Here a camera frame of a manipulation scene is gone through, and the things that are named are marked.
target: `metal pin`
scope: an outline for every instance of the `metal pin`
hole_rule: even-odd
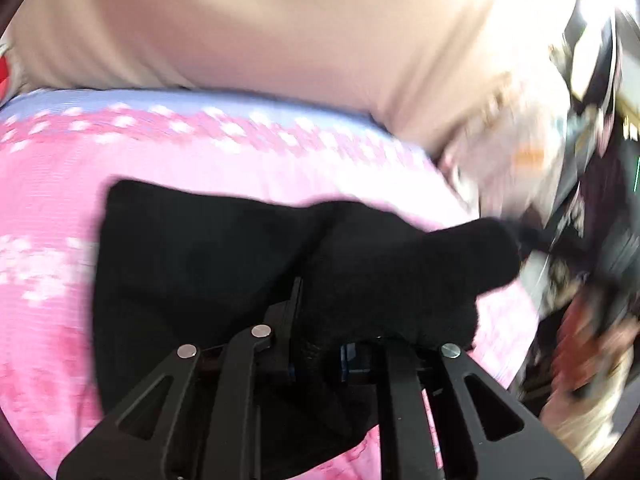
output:
[[[251,329],[251,335],[254,337],[268,337],[271,335],[271,327],[269,325],[256,325]]]
[[[194,345],[182,345],[178,348],[178,357],[189,359],[198,353],[198,349]]]
[[[453,343],[446,343],[440,348],[442,355],[449,359],[455,359],[460,355],[460,347]]]

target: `beige pillow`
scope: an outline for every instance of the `beige pillow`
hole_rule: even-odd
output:
[[[441,150],[575,0],[26,0],[11,25],[55,88],[248,89],[370,112]]]

